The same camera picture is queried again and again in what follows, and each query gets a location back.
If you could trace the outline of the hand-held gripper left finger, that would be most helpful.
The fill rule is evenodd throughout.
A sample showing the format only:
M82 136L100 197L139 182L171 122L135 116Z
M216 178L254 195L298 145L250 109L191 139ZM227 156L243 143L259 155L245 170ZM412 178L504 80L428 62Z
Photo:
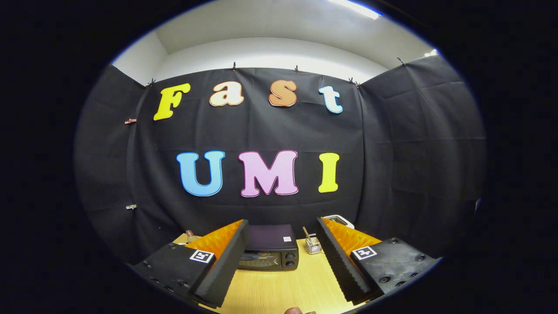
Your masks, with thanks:
M174 298L218 308L245 252L248 229L248 220L240 219L191 244L166 244L130 268Z

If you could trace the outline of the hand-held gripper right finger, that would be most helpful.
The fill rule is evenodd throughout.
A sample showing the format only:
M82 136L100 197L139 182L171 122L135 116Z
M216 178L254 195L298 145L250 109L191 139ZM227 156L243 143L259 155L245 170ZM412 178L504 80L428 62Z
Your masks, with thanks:
M390 294L440 262L397 237L379 240L325 217L317 219L316 236L345 299L354 305Z

